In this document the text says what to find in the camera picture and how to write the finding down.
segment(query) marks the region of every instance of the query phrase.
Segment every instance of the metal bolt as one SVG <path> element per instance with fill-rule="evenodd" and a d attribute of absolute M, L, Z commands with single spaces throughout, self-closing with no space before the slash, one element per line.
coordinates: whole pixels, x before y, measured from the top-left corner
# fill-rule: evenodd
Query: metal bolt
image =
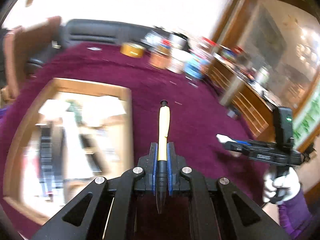
<path fill-rule="evenodd" d="M 97 184 L 101 184 L 104 182 L 104 177 L 96 177 L 94 182 Z"/>
<path fill-rule="evenodd" d="M 188 173 L 190 173 L 191 171 L 192 171 L 192 169 L 191 169 L 190 167 L 183 167 L 183 168 L 182 168 L 182 172 L 183 172 L 183 173 L 188 174 Z"/>
<path fill-rule="evenodd" d="M 143 171 L 143 168 L 141 168 L 141 167 L 135 167 L 135 168 L 133 168 L 133 170 L 132 170 L 135 174 L 139 174 L 139 173 L 141 173 L 142 171 Z"/>
<path fill-rule="evenodd" d="M 221 178 L 221 179 L 219 179 L 219 182 L 223 185 L 227 185 L 227 184 L 229 184 L 230 180 L 227 178 Z"/>

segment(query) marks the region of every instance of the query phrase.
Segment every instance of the tape roll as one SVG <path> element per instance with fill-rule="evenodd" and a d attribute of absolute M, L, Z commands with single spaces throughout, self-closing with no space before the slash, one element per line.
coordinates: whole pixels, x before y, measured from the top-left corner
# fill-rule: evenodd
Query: tape roll
<path fill-rule="evenodd" d="M 135 43 L 123 43 L 120 52 L 129 57 L 142 57 L 145 48 Z"/>

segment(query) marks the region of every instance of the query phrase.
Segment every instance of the yellow pen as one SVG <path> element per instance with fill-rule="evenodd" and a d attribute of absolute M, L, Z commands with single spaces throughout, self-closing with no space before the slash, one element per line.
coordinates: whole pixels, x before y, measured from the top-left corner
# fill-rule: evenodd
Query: yellow pen
<path fill-rule="evenodd" d="M 170 108 L 166 100 L 161 101 L 159 114 L 159 143 L 156 168 L 156 203 L 158 213 L 161 214 L 168 188 L 167 169 L 167 137 L 170 124 Z"/>

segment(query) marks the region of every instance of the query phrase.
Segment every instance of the maroon carpet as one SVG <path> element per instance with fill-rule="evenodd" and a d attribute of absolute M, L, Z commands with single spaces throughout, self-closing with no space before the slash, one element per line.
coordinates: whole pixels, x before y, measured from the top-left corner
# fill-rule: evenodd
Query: maroon carpet
<path fill-rule="evenodd" d="M 160 101 L 166 99 L 171 112 L 168 141 L 175 143 L 177 155 L 184 156 L 189 166 L 207 177 L 229 178 L 254 201 L 261 203 L 262 175 L 267 166 L 245 157 L 234 158 L 217 141 L 217 133 L 238 139 L 249 139 L 252 135 L 245 123 L 226 115 L 212 87 L 198 82 L 197 88 L 189 84 L 184 75 L 153 68 L 148 64 L 148 55 L 142 59 L 130 58 L 122 55 L 118 47 L 101 44 L 96 46 L 102 51 L 88 50 L 92 45 L 82 43 L 59 54 L 22 89 L 0 126 L 0 170 L 4 170 L 10 143 L 23 115 L 41 89 L 53 77 L 89 80 L 131 89 L 135 164 L 139 157 L 148 154 L 150 143 L 158 140 Z M 31 237 L 39 226 L 3 201 L 2 191 L 0 197 L 15 227 Z M 174 210 L 156 216 L 155 200 L 140 201 L 140 238 L 188 239 L 188 211 L 180 208 L 186 207 L 186 202 L 168 200 L 167 203 L 168 210 L 169 207 Z M 156 231 L 160 221 L 163 223 Z M 173 228 L 176 233 L 169 237 L 167 234 Z"/>

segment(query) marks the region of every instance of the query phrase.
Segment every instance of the wooden cabinet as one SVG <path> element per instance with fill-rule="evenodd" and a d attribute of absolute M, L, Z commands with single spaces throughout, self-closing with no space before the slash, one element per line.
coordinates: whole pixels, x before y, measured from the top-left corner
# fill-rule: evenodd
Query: wooden cabinet
<path fill-rule="evenodd" d="M 210 79 L 224 90 L 229 87 L 230 80 L 235 75 L 230 67 L 217 59 L 209 71 Z M 236 94 L 233 103 L 242 113 L 257 140 L 274 141 L 272 110 L 251 86 L 245 84 Z"/>

